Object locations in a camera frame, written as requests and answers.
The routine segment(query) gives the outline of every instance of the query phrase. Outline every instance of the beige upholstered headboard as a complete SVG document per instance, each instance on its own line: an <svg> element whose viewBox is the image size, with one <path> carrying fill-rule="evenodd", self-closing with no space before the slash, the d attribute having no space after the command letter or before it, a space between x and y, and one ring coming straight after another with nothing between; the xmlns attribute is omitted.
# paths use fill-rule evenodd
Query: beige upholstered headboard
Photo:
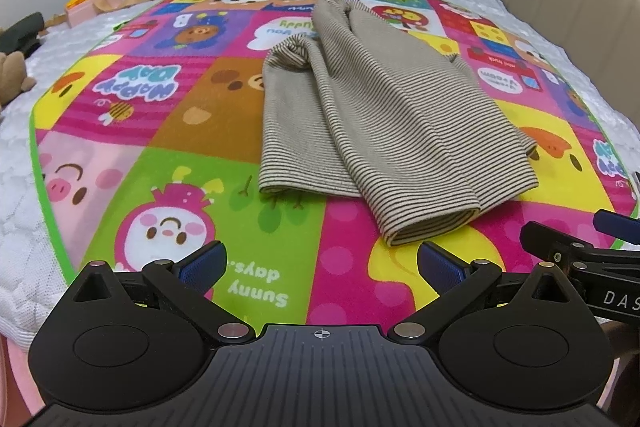
<svg viewBox="0 0 640 427"><path fill-rule="evenodd" d="M640 128L640 0L501 0Z"/></svg>

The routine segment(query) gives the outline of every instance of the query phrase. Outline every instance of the play mat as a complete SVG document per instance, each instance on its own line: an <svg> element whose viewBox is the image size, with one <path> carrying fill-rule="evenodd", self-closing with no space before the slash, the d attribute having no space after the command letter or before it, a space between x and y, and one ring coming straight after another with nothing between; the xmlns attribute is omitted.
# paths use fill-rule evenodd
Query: play mat
<svg viewBox="0 0 640 427"><path fill-rule="evenodd" d="M93 259L139 270L219 239L228 266L212 298L258 331L386 328L436 297L418 275L418 244L386 247L363 202L257 192L262 60L293 33L314 35L314 2L164 0L115 28L43 95L31 117L33 167L67 281ZM362 2L425 45L461 54L539 144L530 160L539 188L436 243L507 271L536 262L518 243L530 220L614 245L591 218L600 208L635 216L628 175L543 55L443 0Z"/></svg>

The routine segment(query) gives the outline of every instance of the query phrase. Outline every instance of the striped garment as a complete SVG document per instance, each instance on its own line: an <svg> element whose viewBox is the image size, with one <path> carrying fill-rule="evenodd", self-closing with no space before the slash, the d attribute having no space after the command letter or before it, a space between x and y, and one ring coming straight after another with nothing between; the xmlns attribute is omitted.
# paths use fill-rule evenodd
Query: striped garment
<svg viewBox="0 0 640 427"><path fill-rule="evenodd" d="M264 62L262 192L363 197L390 246L456 229L538 186L515 128L457 55L356 0L318 0L318 38Z"/></svg>

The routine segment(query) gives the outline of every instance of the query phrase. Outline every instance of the white mattress cover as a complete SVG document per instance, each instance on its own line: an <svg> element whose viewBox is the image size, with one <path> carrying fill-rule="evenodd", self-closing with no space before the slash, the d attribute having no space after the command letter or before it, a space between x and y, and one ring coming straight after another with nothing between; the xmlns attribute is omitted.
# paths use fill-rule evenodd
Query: white mattress cover
<svg viewBox="0 0 640 427"><path fill-rule="evenodd" d="M562 49L510 15L499 0L448 1L529 40L580 94L602 124L626 169L640 171L640 134L609 107ZM76 60L112 32L114 25L130 20L150 6L147 3L104 14L73 29L66 25L53 28L44 45L28 60L28 72L37 79L37 86L10 103L0 116L0 333L24 350L66 289L34 187L28 145L31 109ZM638 193L636 180L631 182Z"/></svg>

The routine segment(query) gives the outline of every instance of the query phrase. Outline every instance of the pink box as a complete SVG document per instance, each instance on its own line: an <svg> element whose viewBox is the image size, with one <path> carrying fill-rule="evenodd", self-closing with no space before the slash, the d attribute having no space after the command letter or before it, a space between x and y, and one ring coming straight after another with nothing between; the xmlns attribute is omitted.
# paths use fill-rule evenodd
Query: pink box
<svg viewBox="0 0 640 427"><path fill-rule="evenodd" d="M87 21L89 19L93 19L98 15L98 12L95 10L94 2L97 0L86 0L83 3L80 3L78 6L74 6L71 10L65 9L66 19L69 23L69 26L72 28L74 26L78 26L80 23ZM110 4L110 6L119 6L122 3L122 0L106 0Z"/></svg>

